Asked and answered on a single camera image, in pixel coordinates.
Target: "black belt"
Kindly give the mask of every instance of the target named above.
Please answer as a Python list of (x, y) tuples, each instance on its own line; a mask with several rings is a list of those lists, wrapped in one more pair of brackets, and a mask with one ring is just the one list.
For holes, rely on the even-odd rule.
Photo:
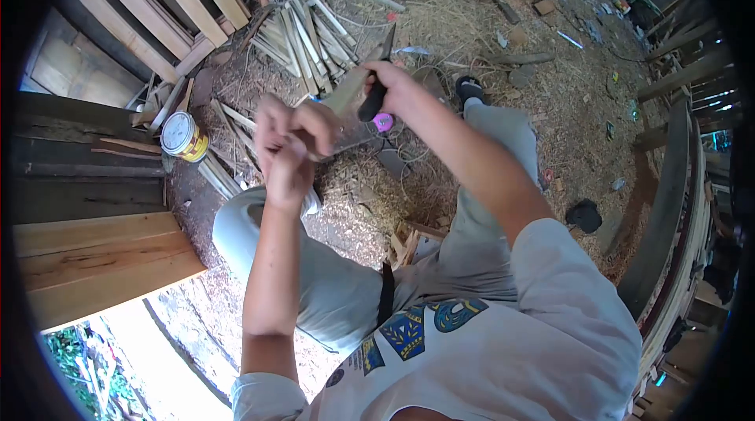
[(383, 289), (380, 293), (380, 303), (377, 305), (377, 327), (380, 327), (393, 314), (393, 291), (396, 283), (390, 264), (383, 263)]

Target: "white t-shirt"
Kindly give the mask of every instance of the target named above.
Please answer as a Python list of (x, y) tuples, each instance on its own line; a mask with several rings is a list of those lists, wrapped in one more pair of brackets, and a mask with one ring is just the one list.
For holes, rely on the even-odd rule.
[(312, 404), (292, 380), (248, 373), (236, 421), (389, 421), (405, 407), (452, 419), (621, 419), (642, 338), (614, 286), (553, 219), (527, 225), (511, 253), (519, 311), (447, 300), (394, 314)]

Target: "hand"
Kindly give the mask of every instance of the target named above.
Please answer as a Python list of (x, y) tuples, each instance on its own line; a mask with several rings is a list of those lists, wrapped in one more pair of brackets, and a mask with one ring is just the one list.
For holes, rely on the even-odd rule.
[(328, 156), (337, 138), (337, 118), (325, 105), (305, 101), (289, 108), (277, 96), (260, 100), (254, 145), (267, 186), (267, 203), (296, 212), (314, 180), (309, 150)]
[[(372, 61), (364, 63), (363, 66), (375, 71), (377, 78), (388, 89), (383, 100), (382, 112), (401, 116), (404, 108), (416, 104), (418, 96), (426, 93), (426, 90), (415, 82), (409, 74), (388, 61)], [(373, 75), (368, 77), (365, 84), (365, 93), (369, 93), (374, 82), (375, 77)]]

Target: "black slipper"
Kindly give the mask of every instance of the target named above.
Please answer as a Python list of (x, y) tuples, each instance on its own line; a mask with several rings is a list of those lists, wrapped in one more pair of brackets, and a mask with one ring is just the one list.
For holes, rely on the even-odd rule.
[(468, 75), (459, 77), (456, 80), (456, 95), (461, 100), (461, 111), (464, 111), (464, 104), (468, 99), (475, 97), (482, 101), (482, 86), (475, 77)]

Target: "can lid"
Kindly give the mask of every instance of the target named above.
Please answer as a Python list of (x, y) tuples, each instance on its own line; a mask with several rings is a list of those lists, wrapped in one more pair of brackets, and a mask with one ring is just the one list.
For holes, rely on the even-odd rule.
[(167, 153), (183, 151), (194, 134), (194, 118), (186, 112), (172, 114), (160, 133), (160, 144)]

